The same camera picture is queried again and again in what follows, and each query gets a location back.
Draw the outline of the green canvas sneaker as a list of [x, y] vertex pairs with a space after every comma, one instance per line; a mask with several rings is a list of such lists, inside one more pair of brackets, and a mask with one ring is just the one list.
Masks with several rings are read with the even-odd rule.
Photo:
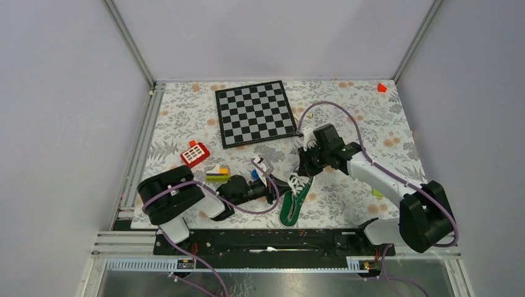
[[297, 224], [302, 206], [314, 181], [314, 177], [300, 176], [298, 174], [298, 166], [292, 170], [287, 181], [290, 190], [284, 195], [279, 215], [281, 225], [291, 228]]

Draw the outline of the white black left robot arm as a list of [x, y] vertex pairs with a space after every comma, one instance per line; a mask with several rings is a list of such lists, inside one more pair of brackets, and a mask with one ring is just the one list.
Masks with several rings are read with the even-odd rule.
[[259, 179], [247, 181], [233, 175], [216, 190], [196, 181], [187, 165], [179, 166], [139, 183], [137, 191], [143, 203], [142, 211], [151, 224], [168, 235], [168, 246], [177, 254], [187, 253], [192, 246], [189, 227], [182, 214], [190, 208], [220, 222], [235, 214], [238, 206], [258, 198], [275, 206], [290, 186], [273, 175], [259, 174]]

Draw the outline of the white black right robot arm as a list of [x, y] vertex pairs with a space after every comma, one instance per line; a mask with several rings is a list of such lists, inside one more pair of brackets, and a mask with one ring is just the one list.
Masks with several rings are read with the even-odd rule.
[[358, 252], [370, 255], [380, 244], [406, 244], [426, 252], [453, 231], [452, 214], [443, 187], [436, 181], [416, 184], [373, 161], [356, 142], [346, 144], [332, 124], [317, 129], [304, 127], [300, 133], [298, 175], [314, 177], [326, 167], [339, 170], [367, 183], [398, 209], [393, 219], [373, 219], [361, 225], [355, 238]]

